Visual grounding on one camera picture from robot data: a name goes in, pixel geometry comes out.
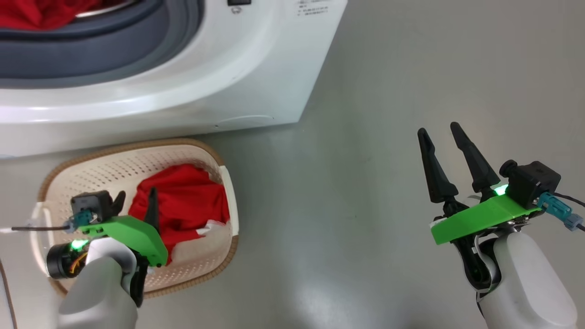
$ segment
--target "black cable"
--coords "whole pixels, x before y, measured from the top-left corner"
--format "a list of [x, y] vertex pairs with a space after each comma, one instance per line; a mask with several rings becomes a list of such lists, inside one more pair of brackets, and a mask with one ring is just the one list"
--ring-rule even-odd
[[47, 232], [47, 231], [63, 231], [68, 229], [69, 226], [59, 226], [59, 227], [12, 227], [13, 231], [37, 231], [37, 232]]
[[557, 192], [554, 192], [552, 195], [554, 195], [555, 197], [564, 198], [564, 199], [573, 201], [574, 203], [578, 203], [578, 204], [582, 205], [583, 207], [585, 207], [585, 202], [580, 201], [580, 200], [577, 200], [574, 197], [566, 196], [564, 194], [560, 194], [560, 193], [557, 193]]

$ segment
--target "basket rim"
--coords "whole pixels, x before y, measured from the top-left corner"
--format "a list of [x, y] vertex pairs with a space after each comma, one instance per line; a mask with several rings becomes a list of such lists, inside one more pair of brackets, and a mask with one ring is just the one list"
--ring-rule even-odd
[[[116, 153], [122, 153], [122, 152], [127, 152], [127, 151], [132, 151], [132, 150], [138, 150], [138, 149], [156, 148], [159, 146], [173, 146], [173, 145], [196, 146], [196, 147], [206, 151], [207, 153], [209, 153], [209, 155], [211, 155], [213, 157], [213, 159], [217, 162], [218, 166], [222, 167], [225, 165], [223, 162], [223, 159], [219, 156], [219, 154], [213, 148], [211, 148], [209, 145], [207, 145], [201, 141], [198, 141], [196, 139], [191, 139], [191, 138], [162, 139], [162, 140], [153, 140], [153, 141], [148, 141], [148, 142], [139, 142], [139, 143], [131, 143], [131, 144], [126, 144], [126, 145], [114, 146], [111, 148], [99, 150], [97, 152], [92, 152], [92, 153], [89, 153], [89, 154], [84, 155], [84, 156], [76, 157], [76, 158], [71, 159], [69, 161], [63, 162], [62, 164], [55, 167], [55, 169], [53, 169], [47, 175], [45, 180], [43, 181], [41, 188], [39, 190], [39, 194], [37, 196], [37, 202], [43, 203], [46, 201], [47, 192], [49, 191], [49, 187], [51, 186], [53, 180], [61, 172], [63, 172], [65, 169], [67, 169], [69, 167], [75, 166], [75, 165], [80, 164], [82, 162], [94, 160], [94, 159], [108, 156], [108, 155], [113, 155]], [[177, 292], [179, 290], [198, 285], [199, 283], [205, 282], [205, 281], [217, 276], [218, 274], [223, 272], [223, 270], [228, 266], [228, 264], [232, 261], [233, 257], [235, 256], [236, 250], [238, 249], [238, 240], [239, 240], [238, 235], [234, 235], [232, 237], [232, 243], [231, 243], [231, 246], [229, 248], [229, 252], [226, 255], [226, 258], [213, 271], [211, 271], [207, 274], [204, 274], [202, 276], [198, 276], [194, 279], [191, 279], [191, 280], [188, 280], [188, 281], [185, 281], [182, 283], [177, 283], [176, 285], [173, 285], [170, 287], [161, 288], [161, 289], [153, 290], [150, 292], [145, 292], [144, 293], [145, 299], [163, 296], [165, 294], [170, 294], [172, 292]], [[54, 279], [49, 278], [49, 283], [51, 284], [51, 286], [53, 287], [53, 289], [57, 292], [57, 294], [59, 296], [65, 297], [65, 295], [67, 295], [67, 292], [68, 292], [67, 289], [58, 280], [54, 280]]]
[[43, 183], [40, 186], [39, 194], [37, 195], [37, 202], [45, 202], [47, 198], [47, 192], [49, 191], [49, 187], [51, 186], [53, 180], [65, 169], [69, 167], [73, 167], [77, 164], [82, 162], [94, 160], [100, 157], [113, 155], [116, 153], [122, 153], [127, 151], [139, 150], [139, 149], [148, 149], [148, 148], [156, 148], [159, 146], [173, 146], [173, 145], [191, 145], [196, 146], [213, 157], [213, 159], [217, 162], [217, 164], [221, 167], [224, 166], [223, 159], [219, 156], [219, 154], [211, 148], [211, 146], [200, 142], [196, 139], [191, 138], [174, 138], [174, 139], [162, 139], [162, 140], [153, 140], [150, 142], [139, 142], [139, 143], [132, 143], [120, 146], [114, 146], [112, 148], [107, 148], [103, 150], [99, 150], [97, 152], [92, 152], [87, 155], [79, 156], [69, 161], [65, 161], [62, 164], [58, 165], [53, 169], [47, 177], [44, 179]]

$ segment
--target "red clothing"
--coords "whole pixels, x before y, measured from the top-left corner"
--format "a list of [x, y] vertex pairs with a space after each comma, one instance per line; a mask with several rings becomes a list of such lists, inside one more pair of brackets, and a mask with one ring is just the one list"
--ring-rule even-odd
[[119, 4], [122, 0], [0, 0], [0, 28], [52, 30], [79, 13]]
[[209, 174], [192, 164], [163, 170], [138, 185], [136, 197], [128, 214], [144, 219], [150, 189], [159, 194], [160, 236], [168, 249], [168, 262], [175, 245], [199, 238], [198, 228], [207, 221], [227, 223], [228, 199], [223, 185], [214, 183]]

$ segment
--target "white washing machine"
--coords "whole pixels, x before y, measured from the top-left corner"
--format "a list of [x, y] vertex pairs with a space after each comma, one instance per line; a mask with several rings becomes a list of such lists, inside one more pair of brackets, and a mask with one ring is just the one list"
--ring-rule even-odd
[[130, 2], [0, 30], [1, 157], [297, 122], [347, 0]]

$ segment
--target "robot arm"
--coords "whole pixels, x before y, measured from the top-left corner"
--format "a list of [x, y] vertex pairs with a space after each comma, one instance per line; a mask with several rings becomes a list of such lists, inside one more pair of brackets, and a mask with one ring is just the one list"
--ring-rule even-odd
[[478, 301], [488, 328], [577, 328], [573, 300], [530, 236], [499, 237], [493, 251], [501, 281]]
[[59, 307], [57, 329], [135, 328], [147, 269], [166, 264], [168, 252], [158, 232], [156, 190], [144, 221], [118, 217], [123, 199], [120, 193], [112, 202], [107, 191], [71, 199], [70, 231], [92, 240], [55, 245], [47, 254], [53, 279], [77, 278]]
[[138, 308], [123, 287], [130, 274], [122, 265], [106, 255], [86, 264], [59, 307], [57, 329], [134, 329]]
[[[429, 195], [433, 203], [444, 203], [444, 215], [431, 223], [431, 233], [438, 245], [450, 242], [459, 251], [488, 328], [576, 328], [577, 310], [569, 293], [534, 240], [520, 232], [544, 212], [571, 231], [585, 231], [583, 219], [555, 197], [563, 197], [555, 194], [560, 175], [537, 161], [518, 166], [510, 160], [500, 169], [509, 185], [505, 193], [496, 193], [491, 186], [499, 177], [458, 123], [451, 123], [451, 130], [481, 198], [471, 208], [455, 199], [459, 192], [421, 128], [418, 139]], [[497, 237], [487, 239], [490, 235]]]

